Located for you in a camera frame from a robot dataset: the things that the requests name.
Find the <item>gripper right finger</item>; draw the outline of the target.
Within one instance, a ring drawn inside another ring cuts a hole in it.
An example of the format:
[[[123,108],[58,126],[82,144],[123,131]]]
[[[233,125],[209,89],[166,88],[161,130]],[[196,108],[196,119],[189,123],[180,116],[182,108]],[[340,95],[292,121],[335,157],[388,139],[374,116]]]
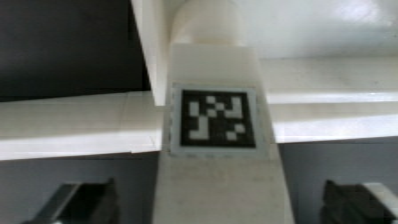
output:
[[[398,215],[361,185],[340,185],[333,180],[324,186],[322,224],[395,224]]]

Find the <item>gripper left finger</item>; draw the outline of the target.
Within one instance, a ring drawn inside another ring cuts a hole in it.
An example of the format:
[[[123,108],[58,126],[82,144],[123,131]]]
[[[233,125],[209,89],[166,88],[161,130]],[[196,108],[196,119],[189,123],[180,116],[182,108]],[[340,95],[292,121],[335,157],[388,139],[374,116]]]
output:
[[[24,224],[120,224],[116,180],[104,183],[65,183]]]

